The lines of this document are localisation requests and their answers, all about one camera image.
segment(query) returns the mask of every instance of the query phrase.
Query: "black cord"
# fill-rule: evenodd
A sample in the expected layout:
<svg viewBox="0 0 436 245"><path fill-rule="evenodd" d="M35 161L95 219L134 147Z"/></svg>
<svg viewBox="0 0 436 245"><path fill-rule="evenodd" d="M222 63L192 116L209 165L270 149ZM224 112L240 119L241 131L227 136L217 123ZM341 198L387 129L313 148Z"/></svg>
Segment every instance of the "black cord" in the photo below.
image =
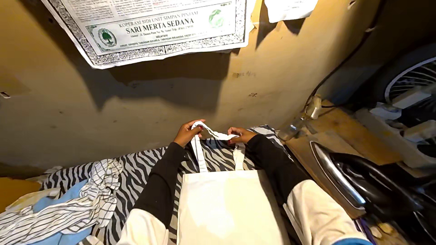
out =
<svg viewBox="0 0 436 245"><path fill-rule="evenodd" d="M372 19L371 24L369 25L370 27L368 29L374 29L378 19L380 17L380 15L383 12L383 9L386 5L386 1L387 0L380 0L380 2L378 3L378 7L377 7L377 11L375 12L374 18ZM353 49L353 51L335 68L333 69L323 80L321 80L321 82L315 87L315 89L312 91L312 93L310 94L310 96L307 98L306 100L306 104L305 106L307 106L309 104L310 99L317 93L318 89L327 81L327 79L329 79L335 72L337 72L347 61L349 61L351 59L351 57L353 57L357 51L359 51L359 49L363 46L363 44L365 43L365 41L368 39L368 37L371 35L372 31L366 31L360 41L360 43ZM328 105L326 107L322 106L323 108L332 108L335 107L333 105Z"/></svg>
<svg viewBox="0 0 436 245"><path fill-rule="evenodd" d="M334 108L334 107L340 107L340 106L344 106L344 105L348 105L349 103L343 103L343 104L339 104L339 105L322 105L322 108Z"/></svg>

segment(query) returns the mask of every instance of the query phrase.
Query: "decorative border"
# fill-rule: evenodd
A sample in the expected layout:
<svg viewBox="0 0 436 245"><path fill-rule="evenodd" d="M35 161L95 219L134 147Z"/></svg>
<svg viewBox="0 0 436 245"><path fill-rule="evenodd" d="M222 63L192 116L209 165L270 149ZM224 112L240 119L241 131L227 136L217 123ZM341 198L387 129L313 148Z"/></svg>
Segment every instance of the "decorative border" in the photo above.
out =
<svg viewBox="0 0 436 245"><path fill-rule="evenodd" d="M89 57L94 65L106 65L113 62L127 61L143 57L173 54L191 48L211 48L228 44L236 44L242 43L245 40L246 0L236 0L236 26L234 34L210 37L178 44L163 45L151 48L140 48L111 54L97 55L94 48L92 48L91 44L86 39L85 35L83 34L77 23L71 17L70 13L67 11L62 1L48 1L52 5L53 9L57 12L57 14L61 17L61 19L71 31L71 33L74 35L74 37L77 39L78 43L80 43L86 55Z"/></svg>

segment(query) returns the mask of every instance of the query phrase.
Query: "zebra print fabric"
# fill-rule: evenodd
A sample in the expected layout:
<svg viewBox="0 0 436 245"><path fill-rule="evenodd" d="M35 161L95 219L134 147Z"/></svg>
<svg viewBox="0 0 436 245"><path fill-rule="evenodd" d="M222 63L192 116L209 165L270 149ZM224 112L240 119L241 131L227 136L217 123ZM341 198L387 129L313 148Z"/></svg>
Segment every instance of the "zebra print fabric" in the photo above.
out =
<svg viewBox="0 0 436 245"><path fill-rule="evenodd" d="M283 148L280 140L276 136L276 132L268 125L255 127L249 129L250 131L263 134L271 140L275 146ZM208 165L209 172L215 171L230 171L235 170L235 163L233 160L233 148L228 146L226 142L207 139L201 141L203 147L204 157ZM168 244L173 245L176 243L177 234L177 211L181 190L181 180L183 174L198 173L198 165L195 156L190 148L187 146L187 158L181 163L177 175L176 193L174 196L174 209L173 217L171 219L169 231L170 240ZM96 236L104 245L115 245L119 241L121 230L126 222L127 216L132 209L135 201L138 199L139 194L147 184L148 175L156 164L165 154L166 147L155 150L146 150L137 153L127 154L122 157L116 158L124 169L119 175L120 187L115 192L117 198L115 212L109 221L108 225L103 228L94 227L92 235ZM257 169L253 163L253 155L249 150L245 153L244 170ZM59 196L63 195L66 190L71 188L74 184L88 179L91 167L94 163L87 163L76 167L62 169L51 174L42 184L41 189L49 189L60 187L61 191Z"/></svg>

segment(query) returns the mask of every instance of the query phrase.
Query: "white sleeve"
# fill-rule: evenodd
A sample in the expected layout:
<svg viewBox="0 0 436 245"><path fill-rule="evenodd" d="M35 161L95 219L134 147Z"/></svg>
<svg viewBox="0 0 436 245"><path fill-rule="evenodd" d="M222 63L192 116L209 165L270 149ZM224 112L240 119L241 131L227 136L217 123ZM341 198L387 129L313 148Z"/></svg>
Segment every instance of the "white sleeve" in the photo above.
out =
<svg viewBox="0 0 436 245"><path fill-rule="evenodd" d="M283 207L303 245L331 245L347 238L368 241L345 210L313 180L298 183Z"/></svg>
<svg viewBox="0 0 436 245"><path fill-rule="evenodd" d="M142 209L131 210L117 245L167 245L168 229L152 214Z"/></svg>

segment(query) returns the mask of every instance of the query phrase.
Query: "hand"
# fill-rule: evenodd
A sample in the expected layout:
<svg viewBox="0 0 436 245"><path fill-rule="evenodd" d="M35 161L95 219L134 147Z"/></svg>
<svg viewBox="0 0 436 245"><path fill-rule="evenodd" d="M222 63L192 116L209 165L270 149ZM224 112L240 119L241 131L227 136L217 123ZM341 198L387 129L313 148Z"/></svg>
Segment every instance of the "hand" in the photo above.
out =
<svg viewBox="0 0 436 245"><path fill-rule="evenodd" d="M196 134L198 134L198 136L201 137L200 132L203 130L202 126L198 126L198 127L191 129L194 122L197 122L197 121L205 122L206 120L204 120L204 119L193 120L193 121L190 121L190 122L183 124L182 127L180 127L179 133L177 133L177 136L173 142L176 142L177 144L179 144L181 147L184 148L186 146L186 144L188 144Z"/></svg>
<svg viewBox="0 0 436 245"><path fill-rule="evenodd" d="M227 130L227 134L236 134L236 135L239 135L239 137L231 138L228 141L230 144L235 144L235 143L244 143L244 144L246 144L249 140L251 140L252 137L254 137L256 135L256 133L253 133L253 132L248 131L246 129L235 128L235 127L231 127L230 129L228 129Z"/></svg>

